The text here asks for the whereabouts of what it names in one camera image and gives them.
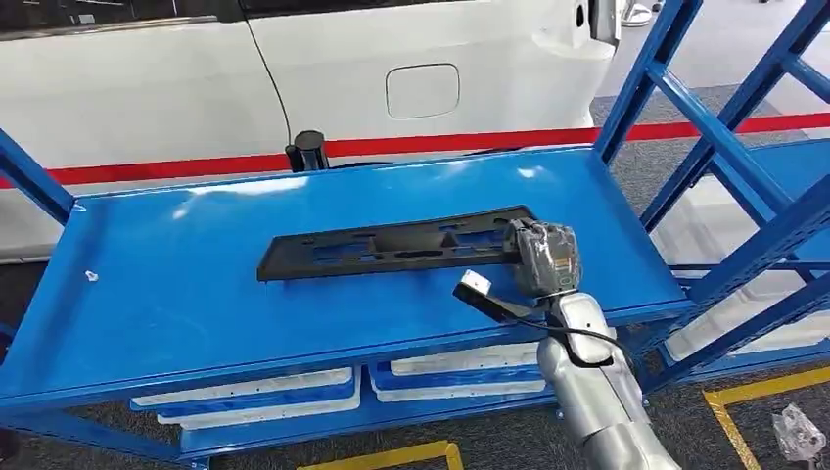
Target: black cylinder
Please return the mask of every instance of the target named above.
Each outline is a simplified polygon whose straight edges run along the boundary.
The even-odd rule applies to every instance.
[[[325,137],[322,132],[304,130],[297,134],[294,145],[286,147],[286,155],[288,155],[291,162],[291,170],[297,173],[328,169],[329,159],[323,150],[324,143]]]

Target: metal shelf rack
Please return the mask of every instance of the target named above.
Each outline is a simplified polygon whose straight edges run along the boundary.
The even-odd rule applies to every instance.
[[[254,275],[276,235],[515,205],[575,229],[584,264],[581,288],[597,298],[610,325],[640,326],[630,330],[636,333],[620,330],[639,354],[659,348],[671,331],[765,269],[794,269],[806,280],[804,288],[698,352],[667,362],[660,373],[644,373],[646,392],[760,363],[827,355],[822,344],[787,357],[728,359],[731,365],[722,358],[830,299],[830,276],[823,275],[830,246],[822,232],[830,223],[830,141],[748,150],[731,132],[784,72],[827,100],[827,78],[798,56],[827,23],[830,6],[827,0],[806,0],[716,117],[668,70],[701,3],[668,0],[593,146],[75,198],[0,132],[0,172],[65,226],[0,366],[0,423],[207,468],[211,456],[243,449],[553,402],[555,397],[541,393],[381,403],[363,380],[361,406],[354,411],[186,431],[178,445],[63,411],[281,373],[537,340],[538,331],[494,325],[457,302],[451,291],[462,268],[272,283],[259,283]],[[655,87],[703,138],[638,220],[608,164]],[[776,166],[796,153],[805,156],[805,171],[791,174],[792,168]],[[648,231],[706,171],[762,227],[721,264],[709,266],[705,277],[686,285],[671,275]],[[332,201],[336,211],[319,210]],[[783,258],[789,264],[774,266]],[[481,272],[497,285],[512,285],[504,266],[483,266]],[[636,279],[636,285],[621,286],[626,279]]]

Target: silver robotic arm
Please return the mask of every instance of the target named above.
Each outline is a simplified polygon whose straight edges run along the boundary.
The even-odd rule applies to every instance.
[[[490,282],[472,270],[456,286],[455,297],[496,321],[549,331],[539,342],[539,368],[556,393],[571,438],[592,468],[679,469],[651,427],[642,391],[623,351],[610,339],[602,309],[593,297],[576,291],[580,267],[573,230],[511,220],[504,250],[516,256],[517,282],[536,298],[535,308],[490,296]],[[525,319],[540,310],[545,324]]]
[[[569,294],[559,307],[565,326],[612,334],[593,297]],[[539,342],[539,368],[556,392],[572,440],[591,467],[679,469],[652,430],[642,391],[620,348],[575,333],[565,341],[570,344],[554,337]],[[580,365],[572,360],[574,355]]]

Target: yellow floor line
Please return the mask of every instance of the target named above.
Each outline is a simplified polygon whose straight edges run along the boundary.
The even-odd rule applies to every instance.
[[[747,446],[744,437],[741,436],[732,417],[726,411],[728,404],[740,403],[742,401],[759,399],[770,395],[782,394],[791,390],[802,389],[813,385],[830,382],[830,367],[822,367],[820,369],[809,370],[799,374],[785,375],[775,379],[763,380],[753,384],[741,385],[731,389],[720,390],[717,392],[703,392],[706,403],[715,414],[717,422],[726,433],[726,437],[732,443],[735,451],[744,466],[748,470],[761,470],[761,466],[752,454],[749,446]]]
[[[446,466],[449,470],[464,470],[458,446],[447,441],[396,448],[386,452],[298,467],[297,470],[378,470],[439,457],[446,457]]]
[[[715,414],[717,422],[720,423],[720,427],[723,428],[723,432],[726,433],[726,437],[732,443],[735,451],[738,452],[738,456],[741,458],[741,461],[744,462],[744,466],[747,467],[747,470],[761,470],[761,466],[758,465],[758,461],[752,454],[750,447],[747,446],[747,442],[744,441],[744,437],[741,436],[740,431],[738,431],[738,427],[735,426],[735,422],[732,421],[732,417],[729,416],[729,413],[726,411],[726,405],[717,402],[716,397],[712,397],[712,395],[716,395],[716,393],[713,394],[710,392],[703,392],[703,395],[706,398],[706,402],[709,404],[709,407],[712,409],[712,413]]]
[[[830,367],[822,367],[800,374],[785,375],[776,379],[721,390],[717,394],[720,396],[720,402],[732,404],[823,384],[824,382],[830,382]]]

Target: red stripe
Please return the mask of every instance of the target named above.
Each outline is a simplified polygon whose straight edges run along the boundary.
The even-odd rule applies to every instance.
[[[813,115],[753,117],[744,121],[739,133],[771,132],[830,127],[830,113]],[[522,130],[481,134],[421,135],[384,139],[351,139],[326,142],[331,158],[427,152],[509,149],[539,145],[583,144],[596,140],[599,127],[585,129]],[[638,124],[626,140],[661,140],[699,135],[691,122]],[[113,183],[147,179],[184,178],[232,173],[256,173],[289,169],[284,154],[250,155],[145,164],[105,164],[50,169],[62,184]],[[10,188],[0,179],[0,189]]]

